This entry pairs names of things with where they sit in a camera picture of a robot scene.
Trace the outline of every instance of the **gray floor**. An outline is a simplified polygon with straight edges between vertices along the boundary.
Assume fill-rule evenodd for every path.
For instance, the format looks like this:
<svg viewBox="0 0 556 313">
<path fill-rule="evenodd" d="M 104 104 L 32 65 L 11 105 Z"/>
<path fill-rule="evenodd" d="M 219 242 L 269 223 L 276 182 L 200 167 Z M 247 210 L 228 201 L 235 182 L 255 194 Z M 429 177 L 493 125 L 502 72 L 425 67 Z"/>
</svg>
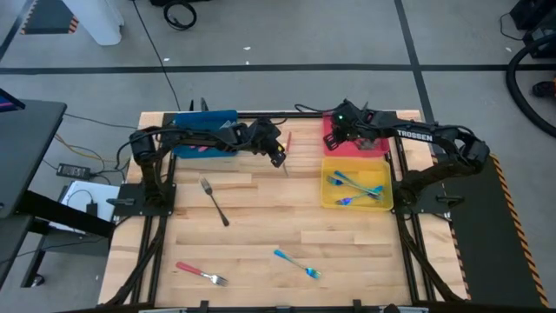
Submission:
<svg viewBox="0 0 556 313">
<path fill-rule="evenodd" d="M 0 68 L 74 68 L 157 66 L 158 61 L 131 2 L 114 0 L 126 25 L 123 40 L 100 47 L 82 28 L 73 35 L 17 35 Z M 195 3 L 198 24 L 173 31 L 160 9 L 147 1 L 139 8 L 161 57 L 169 66 L 307 63 L 409 64 L 394 0 L 219 0 Z M 498 18 L 514 0 L 403 0 L 421 64 L 503 64 L 523 46 L 499 33 Z M 0 3 L 0 42 L 22 0 Z M 505 28 L 515 36 L 511 20 Z M 538 63 L 527 58 L 525 63 Z M 520 72 L 523 90 L 552 79 L 551 72 Z M 556 305 L 556 196 L 552 185 L 554 139 L 534 128 L 517 110 L 501 72 L 425 72 L 434 116 L 460 123 L 485 138 L 502 163 L 516 209 L 552 305 Z M 182 107 L 206 97 L 212 110 L 291 109 L 294 103 L 331 108 L 341 99 L 376 109 L 421 109 L 410 71 L 275 71 L 171 73 Z M 68 112 L 108 123 L 135 125 L 141 111 L 175 110 L 163 74 L 64 74 L 0 76 L 0 86 L 17 97 L 61 101 Z M 532 99 L 533 106 L 556 123 L 553 101 Z M 59 134 L 68 142 L 113 159 L 129 135 L 65 118 Z M 45 160 L 98 168 L 99 163 L 70 153 L 54 142 Z M 118 175 L 109 177 L 120 183 Z M 68 179 L 41 166 L 31 188 L 57 197 Z M 29 237 L 23 251 L 35 248 Z M 22 290 L 18 285 L 29 258 L 17 259 L 0 291 L 2 312 L 59 311 L 95 305 L 105 258 L 47 254 L 40 272 L 47 284 Z"/>
</svg>

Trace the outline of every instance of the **wooden tabletop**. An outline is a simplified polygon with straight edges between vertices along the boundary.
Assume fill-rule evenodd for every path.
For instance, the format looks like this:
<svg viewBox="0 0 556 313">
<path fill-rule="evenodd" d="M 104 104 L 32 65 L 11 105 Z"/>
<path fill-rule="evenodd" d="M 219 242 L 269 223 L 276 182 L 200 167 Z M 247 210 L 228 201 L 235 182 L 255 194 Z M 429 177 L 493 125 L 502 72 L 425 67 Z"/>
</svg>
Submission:
<svg viewBox="0 0 556 313">
<path fill-rule="evenodd" d="M 420 120 L 418 110 L 397 114 Z M 139 126 L 161 125 L 162 116 L 162 112 L 142 113 Z M 347 306 L 354 299 L 363 305 L 411 303 L 394 216 L 321 207 L 321 123 L 318 118 L 296 118 L 279 126 L 281 142 L 292 133 L 286 160 L 289 177 L 267 156 L 248 152 L 178 160 L 175 211 L 164 241 L 156 307 L 198 307 L 201 300 L 209 300 L 213 307 Z M 426 143 L 404 139 L 404 146 L 409 169 L 433 164 Z M 399 175 L 395 153 L 394 164 Z M 200 175 L 212 184 L 229 227 L 222 226 L 203 192 Z M 132 162 L 128 182 L 140 178 L 141 171 Z M 116 230 L 99 303 L 115 295 L 135 267 L 143 218 L 132 217 Z M 420 222 L 429 261 L 456 294 L 467 297 L 448 224 L 435 216 L 422 216 Z M 316 268 L 321 279 L 314 280 L 274 256 L 275 249 Z M 179 270 L 178 261 L 224 276 L 229 286 L 219 287 Z M 414 264 L 424 298 L 420 269 Z M 144 301 L 150 269 L 143 279 Z"/>
</svg>

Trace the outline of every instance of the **red box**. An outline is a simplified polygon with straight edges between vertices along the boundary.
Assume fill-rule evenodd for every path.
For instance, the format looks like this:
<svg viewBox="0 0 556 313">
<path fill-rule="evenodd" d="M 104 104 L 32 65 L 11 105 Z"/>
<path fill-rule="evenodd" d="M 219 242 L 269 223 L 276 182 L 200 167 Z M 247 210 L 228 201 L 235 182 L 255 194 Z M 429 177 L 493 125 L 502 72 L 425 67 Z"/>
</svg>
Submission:
<svg viewBox="0 0 556 313">
<path fill-rule="evenodd" d="M 330 116 L 322 117 L 322 132 L 323 136 L 332 132 L 332 122 Z M 324 144 L 324 154 L 328 157 L 382 157 L 390 151 L 390 143 L 386 138 L 379 138 L 375 140 L 376 146 L 371 150 L 360 150 L 353 142 L 342 143 L 335 150 L 329 150 L 327 145 Z"/>
</svg>

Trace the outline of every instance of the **yellow bin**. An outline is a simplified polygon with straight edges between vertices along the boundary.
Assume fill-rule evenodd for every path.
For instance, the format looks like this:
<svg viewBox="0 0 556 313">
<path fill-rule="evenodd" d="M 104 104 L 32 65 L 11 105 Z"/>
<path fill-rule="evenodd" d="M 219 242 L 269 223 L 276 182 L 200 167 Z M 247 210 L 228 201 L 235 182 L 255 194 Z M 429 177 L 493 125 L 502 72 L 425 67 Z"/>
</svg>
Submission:
<svg viewBox="0 0 556 313">
<path fill-rule="evenodd" d="M 345 183 L 341 186 L 329 183 L 327 176 L 339 178 L 334 174 L 336 170 L 365 188 L 374 188 L 382 185 L 381 199 L 375 200 L 370 196 L 361 196 L 354 199 L 349 205 L 336 204 L 337 200 L 357 196 L 364 192 Z M 394 207 L 394 200 L 392 198 L 390 164 L 380 159 L 358 157 L 323 158 L 321 168 L 321 203 L 322 207 L 329 209 L 365 210 L 370 212 L 392 209 Z"/>
</svg>

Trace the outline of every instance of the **pink-handled fork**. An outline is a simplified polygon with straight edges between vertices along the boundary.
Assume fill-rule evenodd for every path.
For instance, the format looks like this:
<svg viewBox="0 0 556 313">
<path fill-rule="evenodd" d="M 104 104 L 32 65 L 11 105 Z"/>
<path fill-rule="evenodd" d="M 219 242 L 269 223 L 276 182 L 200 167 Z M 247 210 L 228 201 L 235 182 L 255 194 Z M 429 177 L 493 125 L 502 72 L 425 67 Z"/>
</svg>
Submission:
<svg viewBox="0 0 556 313">
<path fill-rule="evenodd" d="M 191 266 L 189 264 L 186 264 L 184 262 L 178 262 L 178 263 L 175 264 L 175 266 L 176 266 L 176 268 L 178 268 L 180 270 L 185 270 L 185 271 L 188 271 L 189 273 L 193 273 L 193 274 L 196 274 L 198 276 L 206 277 L 213 284 L 217 284 L 217 285 L 222 286 L 222 287 L 226 287 L 228 285 L 228 280 L 226 280 L 226 278 L 218 276 L 218 275 L 207 274 L 207 273 L 203 272 L 202 270 L 196 269 L 193 266 Z"/>
</svg>

